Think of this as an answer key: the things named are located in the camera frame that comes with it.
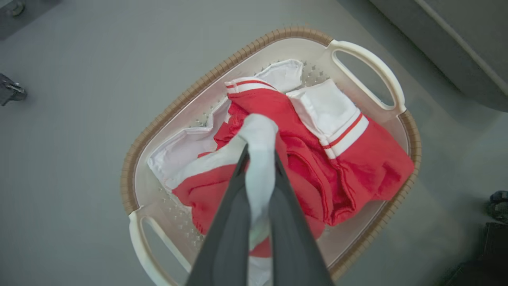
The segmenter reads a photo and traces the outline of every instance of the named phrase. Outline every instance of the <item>gray floor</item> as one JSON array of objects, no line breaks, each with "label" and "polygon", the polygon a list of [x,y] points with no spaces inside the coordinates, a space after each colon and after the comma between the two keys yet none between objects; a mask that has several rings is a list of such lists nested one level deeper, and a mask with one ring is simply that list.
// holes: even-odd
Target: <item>gray floor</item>
[{"label": "gray floor", "polygon": [[306,23],[393,69],[424,147],[418,183],[338,284],[427,285],[471,257],[482,202],[508,188],[508,115],[462,97],[368,2],[67,0],[0,42],[0,72],[30,92],[0,108],[0,284],[150,285],[119,195],[125,152],[238,48]]}]

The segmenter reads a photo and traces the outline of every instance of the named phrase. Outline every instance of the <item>clothing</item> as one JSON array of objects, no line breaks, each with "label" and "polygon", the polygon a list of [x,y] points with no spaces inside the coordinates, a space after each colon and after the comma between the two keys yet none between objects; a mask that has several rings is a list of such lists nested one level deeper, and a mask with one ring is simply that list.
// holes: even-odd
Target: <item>clothing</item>
[{"label": "clothing", "polygon": [[[258,73],[253,79],[261,79],[279,91],[291,91],[302,85],[303,63],[297,60],[285,60],[274,63]],[[166,191],[171,192],[176,174],[197,157],[217,149],[213,137],[224,121],[229,120],[230,100],[225,99],[209,115],[206,126],[184,128],[168,138],[153,151],[148,166]]]},{"label": "clothing", "polygon": [[[227,148],[249,114],[257,113],[273,120],[279,127],[277,152],[311,231],[318,238],[325,227],[320,190],[338,185],[338,175],[319,140],[301,123],[289,98],[269,84],[257,78],[241,78],[226,85],[232,101],[230,118],[214,137],[217,149]],[[226,165],[189,177],[173,190],[184,205],[193,207],[193,222],[202,233],[211,225],[234,168],[235,165]],[[268,257],[268,240],[258,245],[251,255]]]},{"label": "clothing", "polygon": [[[228,122],[214,137],[217,149],[227,148],[249,114],[272,119],[279,127],[276,150],[316,238],[324,223],[341,223],[370,200],[391,199],[412,173],[411,160],[391,135],[362,115],[332,81],[288,96],[256,78],[226,85],[232,103]],[[234,168],[189,177],[174,189],[183,204],[193,207],[193,222],[202,233]],[[268,240],[251,252],[269,254]]]},{"label": "clothing", "polygon": [[[216,202],[220,203],[245,144],[248,144],[250,160],[245,173],[245,188],[251,214],[250,248],[253,249],[268,237],[268,203],[275,187],[274,162],[277,130],[277,125],[271,119],[263,115],[251,114],[245,118],[241,129],[228,144],[216,152],[200,156],[166,181],[166,186],[175,189],[173,193],[184,205],[193,207],[193,221],[200,232],[208,232],[211,221],[207,220],[206,226],[201,225],[200,217],[203,214],[200,213],[200,206],[196,205],[197,201],[187,203],[185,193],[182,194],[181,190],[187,186],[197,188],[204,185],[203,198],[209,199],[208,196],[214,192],[214,188],[218,188],[217,191],[221,192],[221,195],[215,198],[218,199]],[[193,190],[194,195],[198,193],[199,191]],[[205,212],[204,216],[212,219],[217,209],[218,205],[214,205],[213,214]]]},{"label": "clothing", "polygon": [[370,200],[390,200],[412,174],[413,162],[395,139],[332,80],[287,96],[340,175],[340,191],[322,193],[326,223],[351,218]]}]

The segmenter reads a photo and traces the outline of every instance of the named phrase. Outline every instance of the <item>basket rim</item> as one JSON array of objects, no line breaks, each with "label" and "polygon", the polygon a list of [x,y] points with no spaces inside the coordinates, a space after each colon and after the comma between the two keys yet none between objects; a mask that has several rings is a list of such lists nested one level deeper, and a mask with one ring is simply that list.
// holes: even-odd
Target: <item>basket rim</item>
[{"label": "basket rim", "polygon": [[[131,145],[125,156],[120,178],[120,194],[122,197],[123,207],[127,215],[140,208],[134,190],[134,176],[141,153],[154,136],[157,135],[162,128],[164,128],[170,120],[179,114],[180,111],[182,111],[182,109],[184,109],[193,99],[201,94],[202,91],[229,70],[267,45],[289,38],[312,40],[324,45],[325,47],[333,40],[332,37],[305,26],[285,27],[269,32],[241,48],[225,61],[218,64],[206,75],[199,78],[191,85],[190,88],[184,91],[160,115],[158,115],[155,120],[153,120],[150,125],[143,130],[143,132],[141,132],[141,134],[134,140],[134,143]],[[344,252],[341,258],[334,261],[329,267],[330,274],[334,280],[337,280],[340,276],[342,276],[342,274],[344,274],[351,265],[353,265],[358,257],[374,241],[384,226],[398,210],[417,179],[422,160],[420,133],[414,118],[408,110],[399,115],[399,118],[408,137],[409,156],[415,165],[415,170],[411,176],[409,176],[404,185],[402,185],[397,194],[390,201],[384,204],[378,215],[374,218],[363,234]]]}]

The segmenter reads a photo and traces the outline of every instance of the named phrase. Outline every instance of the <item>red cloth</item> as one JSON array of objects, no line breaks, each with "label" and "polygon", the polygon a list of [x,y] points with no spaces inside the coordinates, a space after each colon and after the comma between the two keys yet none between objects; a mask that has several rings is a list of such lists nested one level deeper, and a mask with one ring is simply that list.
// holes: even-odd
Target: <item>red cloth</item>
[{"label": "red cloth", "polygon": [[[411,159],[391,135],[369,120],[365,132],[339,157],[329,159],[320,141],[303,125],[289,98],[271,89],[229,93],[231,117],[214,139],[226,145],[251,113],[272,119],[279,127],[276,149],[307,222],[318,238],[326,224],[353,217],[370,200],[389,200],[413,170]],[[206,234],[227,188],[235,165],[187,178],[173,193],[193,208],[193,223]],[[253,256],[270,256],[268,239]]]}]

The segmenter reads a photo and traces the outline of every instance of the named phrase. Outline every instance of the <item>plastic laundry basket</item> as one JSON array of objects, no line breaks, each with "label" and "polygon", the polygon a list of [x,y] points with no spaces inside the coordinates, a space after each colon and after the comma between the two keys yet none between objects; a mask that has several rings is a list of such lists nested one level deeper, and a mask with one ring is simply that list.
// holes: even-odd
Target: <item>plastic laundry basket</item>
[{"label": "plastic laundry basket", "polygon": [[[394,105],[382,103],[337,59],[336,51],[351,54],[376,71],[388,87]],[[333,79],[364,114],[391,133],[415,164],[415,171],[391,201],[368,203],[352,219],[327,227],[317,240],[333,279],[338,279],[372,243],[415,183],[422,155],[420,135],[404,106],[402,88],[387,65],[365,48],[333,40],[306,27],[270,32],[198,79],[138,136],[125,157],[121,196],[131,219],[131,239],[141,265],[155,284],[177,285],[152,255],[142,221],[153,227],[186,271],[190,271],[199,253],[203,236],[194,228],[190,212],[163,190],[147,165],[148,157],[182,128],[206,124],[207,115],[226,96],[225,81],[253,76],[271,63],[285,59],[304,62],[306,85],[323,82],[328,77]]]}]

